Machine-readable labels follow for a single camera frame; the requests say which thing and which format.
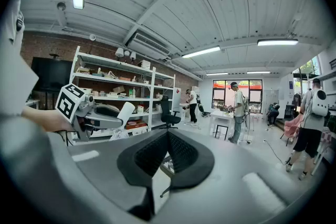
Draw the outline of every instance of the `chair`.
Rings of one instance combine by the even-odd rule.
[[[162,127],[160,129],[168,129],[168,128],[178,129],[177,127],[172,127],[172,125],[179,123],[181,121],[181,118],[176,116],[176,113],[178,111],[174,111],[174,116],[170,115],[169,100],[168,100],[168,96],[166,95],[162,97],[161,109],[162,109],[161,121],[166,123],[166,127]]]
[[[286,121],[285,122],[285,132],[283,133],[283,135],[280,137],[280,139],[285,135],[287,136],[287,143],[286,146],[288,145],[288,140],[291,137],[294,137],[296,133],[298,133],[298,129],[300,126],[301,121],[303,121],[303,115],[299,114],[294,120],[291,121]]]

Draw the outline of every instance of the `sneaker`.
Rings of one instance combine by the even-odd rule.
[[[290,172],[292,170],[293,165],[286,164],[286,172]]]
[[[300,180],[304,180],[304,178],[306,177],[306,175],[307,175],[307,172],[306,173],[302,172],[302,174],[299,175],[299,179]]]

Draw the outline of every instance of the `television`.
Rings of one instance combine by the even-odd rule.
[[[72,62],[34,57],[31,69],[38,76],[34,91],[59,92],[69,84]]]

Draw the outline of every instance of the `person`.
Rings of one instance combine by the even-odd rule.
[[[188,94],[189,99],[187,100],[187,103],[189,103],[190,107],[190,122],[191,124],[195,125],[197,122],[197,118],[195,115],[195,109],[197,106],[197,100],[196,100],[196,93],[195,91],[192,91],[190,89],[186,90],[185,94]]]
[[[239,89],[238,84],[236,82],[231,83],[231,89],[235,92],[235,106],[233,107],[234,111],[234,119],[235,119],[235,132],[232,137],[229,137],[228,140],[231,143],[237,144],[238,139],[240,136],[240,131],[242,129],[242,123],[244,118],[244,112],[243,112],[243,93]]]
[[[279,115],[279,108],[280,106],[278,104],[275,104],[272,106],[272,108],[270,109],[269,113],[268,113],[268,126],[273,126],[275,124],[275,120],[277,119],[277,116]]]
[[[25,29],[20,3],[21,0],[10,0],[0,22],[0,55],[3,56],[3,61],[0,62],[0,69],[5,70],[11,63],[15,62],[15,68],[11,76],[15,77],[15,80],[10,78],[6,80],[6,77],[4,77],[4,80],[7,82],[8,88],[20,88],[21,96],[26,95],[28,97],[38,78],[20,56],[23,31]],[[30,79],[31,84],[28,85],[26,83],[20,86],[20,83],[26,81],[26,78]],[[40,125],[45,131],[73,131],[70,123],[57,110],[36,110],[25,106],[25,100],[18,100],[14,90],[7,91],[1,88],[0,104],[0,114],[20,114],[22,117]]]
[[[303,114],[303,121],[299,130],[298,140],[294,146],[289,163],[286,165],[286,171],[290,172],[292,165],[298,160],[303,150],[308,154],[304,164],[304,170],[299,175],[299,179],[303,180],[313,167],[313,159],[316,155],[320,144],[322,129],[324,125],[324,117],[311,113],[312,97],[315,92],[321,88],[320,80],[313,79],[313,89],[308,91],[301,102],[300,113]]]

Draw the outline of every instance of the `black chair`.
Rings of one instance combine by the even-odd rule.
[[[174,116],[170,115],[169,112],[169,101],[168,96],[164,95],[161,100],[161,121],[166,123],[166,127],[162,127],[160,129],[168,129],[168,128],[174,128],[178,129],[177,127],[172,127],[172,125],[177,124],[181,121],[181,118],[176,116],[177,111],[174,111]]]

